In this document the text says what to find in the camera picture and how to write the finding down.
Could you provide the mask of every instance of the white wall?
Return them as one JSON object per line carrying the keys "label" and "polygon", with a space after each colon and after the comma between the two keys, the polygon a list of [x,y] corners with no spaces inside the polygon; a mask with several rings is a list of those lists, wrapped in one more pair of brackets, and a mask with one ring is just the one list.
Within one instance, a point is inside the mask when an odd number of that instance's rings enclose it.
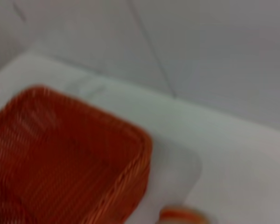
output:
{"label": "white wall", "polygon": [[280,0],[132,0],[178,97],[280,128]]}
{"label": "white wall", "polygon": [[0,68],[24,49],[24,26],[13,12],[12,4],[0,0]]}
{"label": "white wall", "polygon": [[280,128],[280,0],[14,1],[25,47]]}
{"label": "white wall", "polygon": [[34,49],[170,94],[125,0],[83,0]]}

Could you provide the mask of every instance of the white shelf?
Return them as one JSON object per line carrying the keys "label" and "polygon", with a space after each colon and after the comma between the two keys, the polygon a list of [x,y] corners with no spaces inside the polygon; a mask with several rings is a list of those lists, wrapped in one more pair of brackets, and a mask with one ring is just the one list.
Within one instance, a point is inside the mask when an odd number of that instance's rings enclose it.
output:
{"label": "white shelf", "polygon": [[0,72],[0,107],[43,83],[147,129],[148,192],[128,224],[153,224],[165,203],[196,206],[220,224],[280,224],[280,132],[33,54]]}

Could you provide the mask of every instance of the white countertop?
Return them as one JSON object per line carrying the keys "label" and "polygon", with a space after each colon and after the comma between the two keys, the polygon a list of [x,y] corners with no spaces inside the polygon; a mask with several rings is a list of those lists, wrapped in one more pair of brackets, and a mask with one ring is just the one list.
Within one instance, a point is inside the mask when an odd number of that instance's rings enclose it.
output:
{"label": "white countertop", "polygon": [[33,53],[0,71],[0,108],[32,84],[89,101],[148,130],[148,192],[128,224],[153,224],[184,203],[220,224],[280,224],[280,131],[70,67]]}

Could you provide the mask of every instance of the tile grout line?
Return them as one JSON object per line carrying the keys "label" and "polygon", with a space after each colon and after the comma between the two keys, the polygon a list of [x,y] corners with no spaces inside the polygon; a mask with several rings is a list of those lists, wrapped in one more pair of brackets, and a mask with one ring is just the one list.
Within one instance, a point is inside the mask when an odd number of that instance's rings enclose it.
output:
{"label": "tile grout line", "polygon": [[150,35],[148,34],[148,31],[146,30],[145,26],[144,26],[144,23],[142,21],[142,18],[135,6],[135,4],[133,3],[133,0],[126,0],[126,3],[127,3],[127,6],[128,8],[130,9],[132,15],[133,15],[133,18],[136,22],[136,24],[138,25],[138,28],[140,29],[140,32],[142,33],[142,36],[144,37],[151,53],[153,54],[153,57],[155,58],[156,60],[156,63],[157,63],[157,66],[159,67],[163,77],[164,77],[164,80],[167,84],[167,87],[169,88],[169,90],[171,91],[171,94],[174,98],[176,98],[176,92],[174,91],[171,83],[170,83],[170,80],[169,80],[169,77],[168,77],[168,73],[166,72],[163,64],[161,63],[161,60],[159,59],[158,57],[158,54],[156,52],[156,49],[153,45],[153,42],[150,38]]}

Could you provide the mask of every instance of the orange object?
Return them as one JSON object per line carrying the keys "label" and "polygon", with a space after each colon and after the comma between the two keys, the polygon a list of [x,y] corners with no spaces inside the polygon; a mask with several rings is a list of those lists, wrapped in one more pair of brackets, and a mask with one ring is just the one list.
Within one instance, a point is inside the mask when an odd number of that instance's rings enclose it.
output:
{"label": "orange object", "polygon": [[189,224],[208,224],[207,218],[200,212],[181,207],[168,206],[160,211],[159,221],[178,221]]}
{"label": "orange object", "polygon": [[0,223],[122,224],[143,197],[141,129],[46,87],[0,111]]}

